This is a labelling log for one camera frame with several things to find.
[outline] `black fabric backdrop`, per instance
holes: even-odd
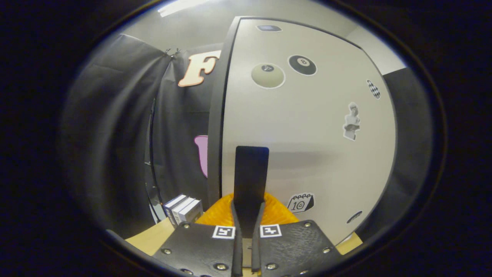
[[[61,152],[71,194],[103,228],[128,238],[154,223],[146,192],[153,179],[144,164],[154,97],[154,168],[162,199],[185,193],[208,208],[207,179],[193,139],[207,134],[213,72],[197,86],[177,82],[190,55],[220,49],[203,46],[171,58],[119,35],[82,66],[63,113]]]

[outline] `book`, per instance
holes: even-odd
[[[179,205],[177,205],[175,208],[172,209],[174,220],[176,221],[176,226],[178,226],[181,223],[181,219],[178,213],[186,206],[188,206],[191,202],[193,202],[193,200],[195,199],[188,197],[183,202],[181,202]]]
[[[178,212],[181,222],[195,222],[203,215],[202,201],[195,199],[188,206]]]
[[[173,209],[177,207],[179,204],[181,204],[187,198],[188,196],[181,194],[173,198],[172,200],[170,200],[164,205],[164,211],[166,212],[167,217],[169,217],[169,221],[171,221],[171,224],[174,226],[174,228],[176,228],[178,224],[176,223],[176,220],[174,218]]]

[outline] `orange soft material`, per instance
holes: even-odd
[[[197,221],[199,224],[234,226],[231,212],[231,201],[234,194],[219,199]],[[265,210],[261,219],[261,225],[287,224],[299,222],[286,206],[269,193],[265,193]]]

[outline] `white label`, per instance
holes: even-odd
[[[293,195],[287,205],[287,209],[292,213],[305,212],[312,207],[314,207],[314,194],[307,192]]]
[[[233,240],[236,234],[236,227],[231,226],[216,226],[212,238]]]
[[[297,62],[303,67],[308,67],[311,64],[308,60],[303,58],[298,58]]]
[[[272,238],[281,237],[282,232],[280,231],[280,225],[260,225],[260,237],[261,238]]]

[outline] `black leather pad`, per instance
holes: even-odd
[[[231,277],[235,240],[212,238],[214,232],[212,225],[182,222],[153,257],[194,276]],[[218,270],[216,264],[224,264],[226,269]]]
[[[279,227],[280,237],[260,238],[262,277],[314,276],[341,260],[338,250],[314,221],[305,220]],[[272,263],[276,266],[270,267],[276,268],[268,269]]]

